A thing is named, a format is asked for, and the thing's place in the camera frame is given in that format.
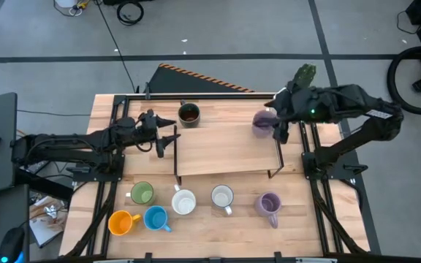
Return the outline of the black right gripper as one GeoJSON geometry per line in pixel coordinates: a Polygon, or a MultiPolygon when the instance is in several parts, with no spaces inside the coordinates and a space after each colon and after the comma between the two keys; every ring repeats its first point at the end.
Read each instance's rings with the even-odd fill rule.
{"type": "Polygon", "coordinates": [[[273,108],[277,118],[259,118],[253,121],[253,125],[260,129],[274,128],[273,138],[280,143],[287,143],[291,122],[321,123],[330,120],[329,106],[322,101],[319,89],[301,86],[293,80],[265,106],[273,108]]]}

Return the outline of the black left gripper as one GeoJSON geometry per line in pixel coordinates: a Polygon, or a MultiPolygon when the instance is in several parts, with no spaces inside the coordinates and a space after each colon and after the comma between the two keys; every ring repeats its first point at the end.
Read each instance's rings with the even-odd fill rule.
{"type": "Polygon", "coordinates": [[[164,149],[181,136],[180,134],[173,134],[170,136],[163,136],[160,139],[158,129],[174,125],[176,124],[176,121],[161,118],[156,115],[152,109],[147,110],[145,113],[141,113],[138,117],[138,121],[140,122],[140,125],[134,132],[134,145],[143,153],[151,151],[152,144],[155,143],[157,156],[163,158],[164,149]]]}

